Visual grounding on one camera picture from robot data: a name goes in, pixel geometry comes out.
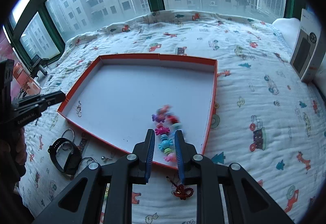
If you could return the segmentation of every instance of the product box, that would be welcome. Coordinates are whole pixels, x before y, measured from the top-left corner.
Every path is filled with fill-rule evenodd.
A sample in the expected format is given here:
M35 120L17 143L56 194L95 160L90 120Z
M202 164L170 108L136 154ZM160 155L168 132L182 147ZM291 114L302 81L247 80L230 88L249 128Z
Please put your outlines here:
M300 30L290 60L302 82L314 79L326 51L326 36L318 18L302 9Z

